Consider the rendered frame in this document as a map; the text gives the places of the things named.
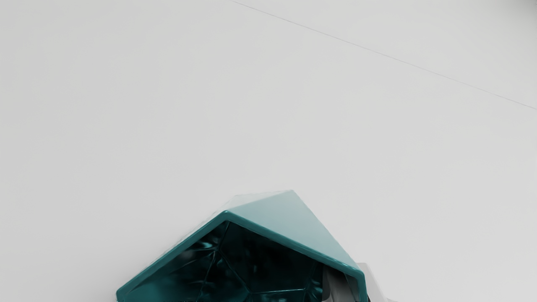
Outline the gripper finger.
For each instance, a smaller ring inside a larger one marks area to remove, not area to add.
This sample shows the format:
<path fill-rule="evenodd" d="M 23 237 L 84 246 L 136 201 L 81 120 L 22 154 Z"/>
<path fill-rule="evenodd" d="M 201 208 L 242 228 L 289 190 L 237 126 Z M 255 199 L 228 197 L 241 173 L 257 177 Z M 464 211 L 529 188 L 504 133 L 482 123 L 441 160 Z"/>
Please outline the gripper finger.
<path fill-rule="evenodd" d="M 368 302 L 397 302 L 391 300 L 383 293 L 380 283 L 374 277 L 373 271 L 367 263 L 356 263 L 365 275 L 366 288 L 368 291 Z"/>

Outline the teal faceted mug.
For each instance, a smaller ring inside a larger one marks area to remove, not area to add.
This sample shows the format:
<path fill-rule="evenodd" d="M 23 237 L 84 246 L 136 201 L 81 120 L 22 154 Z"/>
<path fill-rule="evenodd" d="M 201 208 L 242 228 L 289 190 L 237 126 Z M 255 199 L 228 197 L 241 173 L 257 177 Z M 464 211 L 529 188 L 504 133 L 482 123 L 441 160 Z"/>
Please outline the teal faceted mug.
<path fill-rule="evenodd" d="M 373 302 L 364 272 L 293 190 L 237 195 L 117 302 Z"/>

